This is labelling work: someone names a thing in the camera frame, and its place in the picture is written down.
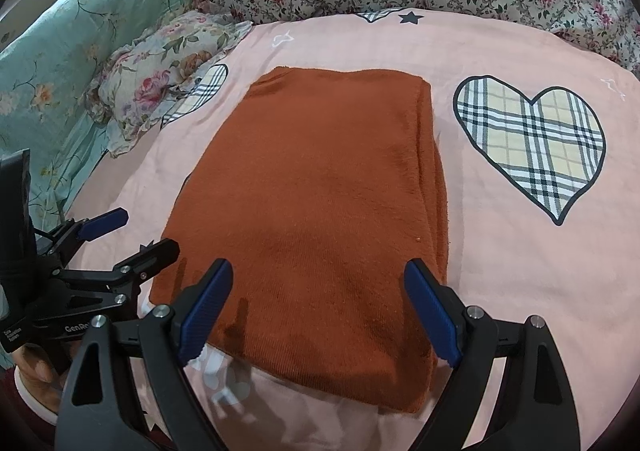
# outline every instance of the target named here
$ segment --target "folded orange towel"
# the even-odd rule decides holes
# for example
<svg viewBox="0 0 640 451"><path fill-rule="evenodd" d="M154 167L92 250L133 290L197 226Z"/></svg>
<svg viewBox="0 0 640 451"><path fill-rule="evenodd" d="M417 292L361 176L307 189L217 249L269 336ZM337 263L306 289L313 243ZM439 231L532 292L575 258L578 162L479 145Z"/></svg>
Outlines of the folded orange towel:
<svg viewBox="0 0 640 451"><path fill-rule="evenodd" d="M434 357L402 287L442 282L447 201L430 86L391 70L276 68L252 84L178 197L169 303L217 257L234 288L209 342L272 375L415 412Z"/></svg>

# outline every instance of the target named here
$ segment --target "metal bolt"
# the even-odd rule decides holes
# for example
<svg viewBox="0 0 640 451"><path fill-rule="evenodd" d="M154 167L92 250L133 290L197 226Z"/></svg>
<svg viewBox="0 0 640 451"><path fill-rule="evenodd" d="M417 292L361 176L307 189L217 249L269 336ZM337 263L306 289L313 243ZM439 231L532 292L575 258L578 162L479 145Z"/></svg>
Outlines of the metal bolt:
<svg viewBox="0 0 640 451"><path fill-rule="evenodd" d="M100 328L107 322L107 316L103 316L102 314L98 314L91 319L91 326L94 328Z"/></svg>
<svg viewBox="0 0 640 451"><path fill-rule="evenodd" d="M154 317L167 317L170 311L171 308L169 307L169 305L158 305L156 308L151 310L151 313L154 315Z"/></svg>
<svg viewBox="0 0 640 451"><path fill-rule="evenodd" d="M544 328L546 325L545 320L541 316L531 316L529 321L536 328Z"/></svg>
<svg viewBox="0 0 640 451"><path fill-rule="evenodd" d="M479 306L471 305L466 308L466 315L471 317L471 319L480 319L484 315L484 310Z"/></svg>

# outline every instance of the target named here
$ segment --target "pillow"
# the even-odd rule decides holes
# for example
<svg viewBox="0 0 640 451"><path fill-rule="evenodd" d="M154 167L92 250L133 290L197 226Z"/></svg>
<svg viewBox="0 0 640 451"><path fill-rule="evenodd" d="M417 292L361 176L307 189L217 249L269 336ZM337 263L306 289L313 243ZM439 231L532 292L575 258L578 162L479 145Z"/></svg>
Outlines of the pillow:
<svg viewBox="0 0 640 451"><path fill-rule="evenodd" d="M83 99L91 117L108 124L110 153L130 151L145 131L178 108L251 25L200 10L178 17L170 12L131 45L116 50Z"/></svg>

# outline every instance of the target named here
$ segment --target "bed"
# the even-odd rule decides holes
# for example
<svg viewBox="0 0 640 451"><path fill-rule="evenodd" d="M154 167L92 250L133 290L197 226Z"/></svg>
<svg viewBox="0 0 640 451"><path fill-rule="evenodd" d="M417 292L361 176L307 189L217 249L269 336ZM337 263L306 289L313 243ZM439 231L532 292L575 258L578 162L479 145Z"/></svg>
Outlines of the bed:
<svg viewBox="0 0 640 451"><path fill-rule="evenodd" d="M637 322L634 305L640 291L632 273L626 269L632 267L635 254L632 242L638 232L633 222L625 220L625 214L627 218L634 218L628 210L634 211L638 204L633 198L632 177L623 169L632 171L634 164L635 148L630 141L628 145L624 142L636 133L639 83L629 71L530 27L426 12L416 6L319 17L297 23L264 24L255 27L220 63L225 68L218 67L217 72L212 72L217 83L211 98L188 110L190 113L179 113L171 120L162 121L163 127L142 136L132 151L111 159L102 157L106 149L104 129L66 102L73 102L81 90L62 87L65 84L80 86L82 81L86 85L100 60L137 37L166 6L164 2L147 0L150 5L143 15L135 13L131 6L123 8L120 12L135 15L135 22L124 25L115 22L118 26L113 26L113 34L104 34L104 30L112 30L110 19L113 22L116 14L113 10L89 8L82 3L84 0L67 1L72 3L68 8L61 4L54 9L63 18L82 15L79 7L83 6L90 11L87 17L91 20L95 19L94 14L107 16L101 16L104 22L95 20L93 29L86 29L79 39L86 45L84 49L64 54L57 61L57 70L62 73L64 63L80 66L87 60L94 62L94 66L81 74L66 75L67 79L56 83L56 88L68 94L56 96L61 103L55 110L47 105L57 100L47 102L46 92L43 93L47 88L38 89L39 84L47 82L37 81L33 70L27 72L28 77L16 79L12 73L3 80L0 90L4 95L0 97L6 98L16 85L30 84L33 88L30 100L35 99L36 111L43 114L35 123L29 123L26 114L23 122L14 123L22 131L28 131L24 129L27 125L47 131L40 145L24 146L46 153L42 163L35 165L34 181L40 187L34 194L33 211L40 211L35 213L40 225L55 224L61 214L94 216L114 206L129 211L126 229L87 246L74 261L77 268L110 269L139 244L159 238L175 197L199 155L248 86L272 68L290 65L348 71L385 67L415 74L429 81L432 87L434 129L449 190L451 286L465 302L486 305L492 315L502 319L519 320L529 313L544 315L552 327L574 388L583 449L629 449L636 442L632 421L639 405L640 388L636 387L636 381L640 350L633 348L629 341L634 338ZM113 6L122 5L122 0L107 1ZM32 27L31 34L12 45L2 62L14 59L16 52L35 51L34 45L47 36L47 23L50 25L53 17L52 12L41 18ZM425 50L434 55L425 59ZM33 59L29 59L20 69L25 70L32 64ZM594 167L589 179L593 180L593 188L575 200L575 204L572 202L564 216L562 211L544 210L532 203L530 197L527 200L522 190L508 184L504 174L497 170L496 164L500 164L495 160L491 164L491 157L482 153L477 145L474 147L460 115L461 108L456 104L456 95L460 95L457 90L464 89L466 78L473 76L493 76L530 100L536 100L534 96L546 88L568 88L583 98L597 115L600 132L607 139L607 153L603 143L598 160L608 158L603 166ZM4 101L6 107L0 110L14 111L15 103L11 103L11 109L6 103L7 100ZM63 112L67 116L62 126L56 124L60 131L53 131L49 118ZM621 120L620 113L625 114L626 122ZM9 124L8 117L9 112L0 115L0 126ZM8 137L7 132L7 128L0 127L2 136ZM5 148L14 147L15 139L8 140L10 142L3 139ZM176 145L183 148L176 150ZM54 151L56 155L51 160L50 154ZM611 174L620 178L607 179ZM496 204L483 198L480 190L499 196L510 211L524 211L524 219L500 215ZM610 203L609 196L621 200L626 209ZM608 209L613 211L610 215L614 220L609 222L602 214L584 216L585 209L591 214L597 209ZM498 222L502 229L494 232L483 227L491 222ZM604 231L609 229L607 233L617 229L625 235L624 239L592 232L590 225L594 222L604 225ZM568 238L571 233L587 237L581 248L580 244L569 244L569 253L581 251L576 253L581 254L580 261L554 256L553 247L562 243L567 231ZM514 243L512 238L517 238L516 233L523 233L523 240L522 245L511 245L514 250L525 254L528 241L543 255L538 261L527 260L529 268L518 267L517 275L501 267L506 265L505 261L509 262L508 258L495 255L489 258L486 253L492 246ZM485 243L474 248L478 240ZM596 261L593 254L597 251L608 256ZM554 272L560 270L572 279L559 283L554 279ZM481 276L484 279L490 276L494 290L501 292L488 293L482 286ZM536 283L534 276L540 276ZM140 313L151 308L148 290L145 293L147 296L143 294L139 305ZM209 347L186 371L207 414L230 449L406 449L438 394L436 387L434 395L415 416L392 413L286 383ZM468 443L478 440L484 431L497 394L499 371L494 370ZM447 368L439 366L436 376L443 384ZM138 369L138 379L145 408L161 425L153 400L145 389L143 370Z"/></svg>

